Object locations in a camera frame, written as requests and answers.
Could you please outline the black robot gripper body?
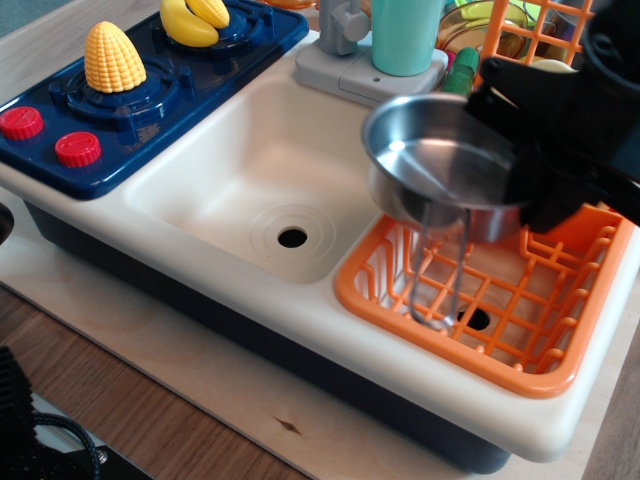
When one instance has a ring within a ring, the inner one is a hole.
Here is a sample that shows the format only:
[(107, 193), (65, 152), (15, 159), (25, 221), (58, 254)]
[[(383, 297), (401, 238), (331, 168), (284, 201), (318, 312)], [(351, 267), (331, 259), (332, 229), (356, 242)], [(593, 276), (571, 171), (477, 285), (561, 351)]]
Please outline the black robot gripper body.
[(611, 1), (583, 37), (584, 63), (549, 73), (492, 57), (467, 112), (563, 176), (584, 176), (600, 201), (639, 221), (639, 4)]

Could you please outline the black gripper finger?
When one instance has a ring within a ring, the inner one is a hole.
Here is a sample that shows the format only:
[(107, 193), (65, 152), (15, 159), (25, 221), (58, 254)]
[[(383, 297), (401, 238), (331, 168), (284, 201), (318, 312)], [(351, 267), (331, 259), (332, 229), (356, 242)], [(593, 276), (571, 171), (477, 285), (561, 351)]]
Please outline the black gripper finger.
[(547, 233), (584, 204), (597, 204), (600, 196), (584, 176), (563, 176), (547, 165), (539, 152), (521, 149), (508, 174), (503, 201), (520, 206), (522, 226)]

